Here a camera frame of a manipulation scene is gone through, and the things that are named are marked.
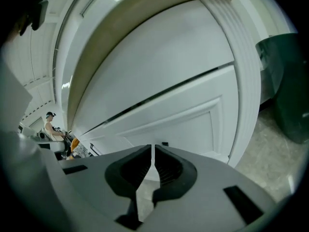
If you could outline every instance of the gray plastic part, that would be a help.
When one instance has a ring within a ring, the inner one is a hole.
[[[130,229],[114,220],[126,214],[130,199],[114,194],[105,181],[106,167],[140,148],[108,155],[57,161],[55,154],[16,133],[0,133],[2,166],[10,186],[24,205],[56,231],[113,231]],[[154,231],[236,231],[245,222],[223,189],[238,186],[262,212],[275,203],[259,186],[230,166],[187,151],[165,147],[197,169],[195,184],[181,198],[158,202],[138,228]],[[65,174],[63,168],[87,169]]]

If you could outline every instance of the ceiling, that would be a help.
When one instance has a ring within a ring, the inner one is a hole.
[[[37,111],[44,105],[55,102],[53,91],[53,56],[62,24],[61,15],[66,13],[68,0],[48,0],[44,24],[33,31],[28,27],[22,37],[6,43],[2,57],[18,81],[32,95],[23,120],[28,116],[40,116]]]

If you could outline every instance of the orange object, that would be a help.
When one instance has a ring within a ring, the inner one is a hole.
[[[74,138],[72,143],[71,143],[71,152],[75,149],[75,147],[79,144],[79,141],[77,138]]]

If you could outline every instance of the tiled floor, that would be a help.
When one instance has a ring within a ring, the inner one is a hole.
[[[309,145],[298,145],[278,128],[272,109],[260,112],[250,143],[236,170],[264,188],[275,201],[291,194]]]

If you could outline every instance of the person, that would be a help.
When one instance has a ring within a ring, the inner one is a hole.
[[[51,121],[53,121],[55,114],[53,114],[52,112],[48,112],[46,114],[46,121],[44,123],[44,130],[47,134],[47,136],[50,137],[51,140],[53,141],[63,141],[63,138],[66,136],[64,133],[55,131],[53,129],[52,124],[50,123]]]

